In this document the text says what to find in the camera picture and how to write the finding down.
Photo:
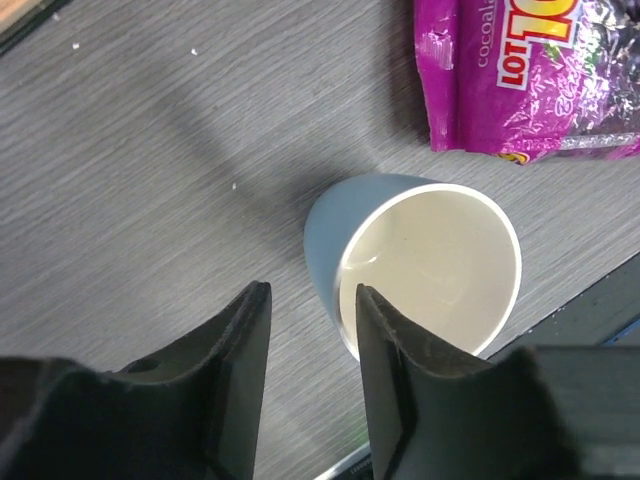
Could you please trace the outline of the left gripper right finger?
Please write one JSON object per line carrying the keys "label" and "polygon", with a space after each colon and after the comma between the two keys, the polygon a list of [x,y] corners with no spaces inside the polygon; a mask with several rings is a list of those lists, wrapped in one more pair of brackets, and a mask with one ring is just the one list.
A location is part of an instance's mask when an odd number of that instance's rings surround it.
{"label": "left gripper right finger", "polygon": [[595,479],[593,446],[560,392],[586,351],[520,348],[491,363],[359,286],[360,369],[377,479]]}

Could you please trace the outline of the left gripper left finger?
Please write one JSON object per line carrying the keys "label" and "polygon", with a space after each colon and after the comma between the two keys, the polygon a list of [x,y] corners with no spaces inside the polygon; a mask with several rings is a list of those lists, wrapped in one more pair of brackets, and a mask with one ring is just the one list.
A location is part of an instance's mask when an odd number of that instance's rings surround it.
{"label": "left gripper left finger", "polygon": [[249,479],[272,315],[266,282],[123,369],[1,361],[5,479]]}

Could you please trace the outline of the purple candy bag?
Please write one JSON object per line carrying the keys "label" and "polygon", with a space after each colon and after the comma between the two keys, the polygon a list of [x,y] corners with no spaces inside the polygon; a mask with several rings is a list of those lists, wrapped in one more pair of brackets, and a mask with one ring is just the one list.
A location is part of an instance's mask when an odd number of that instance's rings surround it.
{"label": "purple candy bag", "polygon": [[416,66],[435,151],[526,165],[639,152],[635,1],[417,1]]}

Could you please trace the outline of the blue and white mug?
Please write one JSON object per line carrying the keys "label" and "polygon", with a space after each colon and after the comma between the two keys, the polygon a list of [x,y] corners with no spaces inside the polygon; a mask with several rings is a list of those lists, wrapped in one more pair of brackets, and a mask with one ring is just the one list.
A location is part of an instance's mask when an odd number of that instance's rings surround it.
{"label": "blue and white mug", "polygon": [[366,174],[336,183],[311,207],[303,248],[353,357],[360,284],[473,355],[503,329],[521,286],[519,239],[499,205],[470,187],[423,177]]}

